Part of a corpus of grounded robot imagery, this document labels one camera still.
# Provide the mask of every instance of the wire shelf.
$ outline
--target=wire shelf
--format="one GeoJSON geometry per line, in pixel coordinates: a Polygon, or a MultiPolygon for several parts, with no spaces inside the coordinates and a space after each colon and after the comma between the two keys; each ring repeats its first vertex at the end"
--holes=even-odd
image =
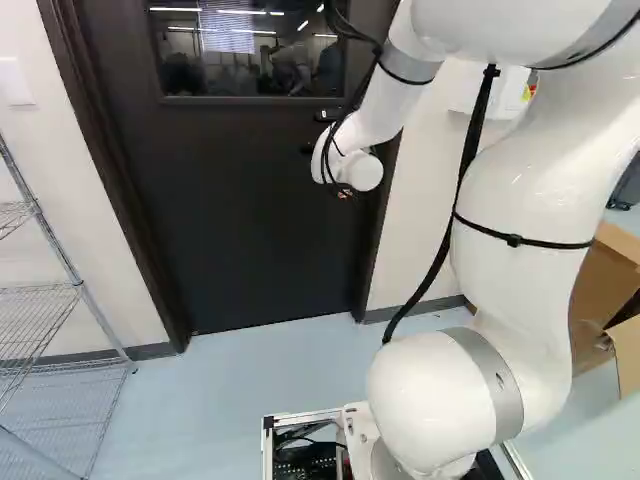
{"type": "Polygon", "coordinates": [[[0,240],[12,233],[33,215],[28,202],[0,203],[0,240]]]}
{"type": "MultiPolygon", "coordinates": [[[[35,366],[0,424],[82,478],[95,464],[130,363],[122,358],[35,366]]],[[[0,478],[49,480],[0,447],[0,478]]]]}
{"type": "Polygon", "coordinates": [[[79,298],[68,284],[0,288],[0,412],[79,298]]]}

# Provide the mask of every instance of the floor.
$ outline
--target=floor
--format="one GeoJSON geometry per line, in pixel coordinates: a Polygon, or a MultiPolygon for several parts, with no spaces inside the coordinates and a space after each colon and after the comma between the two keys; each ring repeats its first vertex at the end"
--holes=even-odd
{"type": "MultiPolygon", "coordinates": [[[[464,308],[410,317],[398,335],[464,325],[464,308]]],[[[261,478],[260,421],[365,398],[383,324],[347,314],[197,337],[127,380],[92,480],[261,478]]]]}
{"type": "MultiPolygon", "coordinates": [[[[470,319],[464,308],[410,317],[397,334],[470,319]]],[[[141,362],[92,480],[260,479],[262,417],[364,399],[384,326],[332,315],[197,337],[181,357],[141,362]]],[[[611,362],[578,377],[563,412],[514,442],[530,478],[638,478],[640,395],[619,402],[616,372],[611,362]]],[[[492,452],[515,480],[499,447],[492,452]]]]}

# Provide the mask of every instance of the white wall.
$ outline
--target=white wall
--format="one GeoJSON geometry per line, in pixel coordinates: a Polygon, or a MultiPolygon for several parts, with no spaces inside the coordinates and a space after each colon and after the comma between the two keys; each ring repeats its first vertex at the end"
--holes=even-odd
{"type": "MultiPolygon", "coordinates": [[[[464,69],[462,62],[448,60],[405,125],[367,310],[404,304],[440,246],[469,123],[469,116],[448,110],[464,69]]],[[[481,148],[497,141],[510,126],[511,122],[488,120],[481,148]]],[[[447,261],[424,300],[459,293],[447,261]]]]}
{"type": "MultiPolygon", "coordinates": [[[[18,57],[37,102],[8,107],[0,130],[69,256],[126,345],[168,340],[78,127],[35,0],[0,0],[0,57],[18,57]]],[[[0,201],[18,199],[4,164],[0,201]]],[[[34,221],[0,242],[0,284],[64,279],[34,221]]],[[[80,305],[48,354],[108,348],[80,305]]]]}

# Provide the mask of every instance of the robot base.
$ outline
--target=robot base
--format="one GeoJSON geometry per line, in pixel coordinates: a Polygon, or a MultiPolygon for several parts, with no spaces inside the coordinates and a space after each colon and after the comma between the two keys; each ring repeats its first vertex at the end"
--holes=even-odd
{"type": "Polygon", "coordinates": [[[367,402],[346,405],[342,410],[342,424],[355,480],[457,480],[473,467],[475,455],[470,455],[430,474],[410,475],[380,438],[367,402]]]}

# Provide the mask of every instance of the light switch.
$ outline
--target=light switch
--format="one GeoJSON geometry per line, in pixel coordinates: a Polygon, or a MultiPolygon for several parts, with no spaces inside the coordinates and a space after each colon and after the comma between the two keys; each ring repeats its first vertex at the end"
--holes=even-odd
{"type": "Polygon", "coordinates": [[[0,57],[0,97],[9,106],[36,103],[15,57],[0,57]]]}

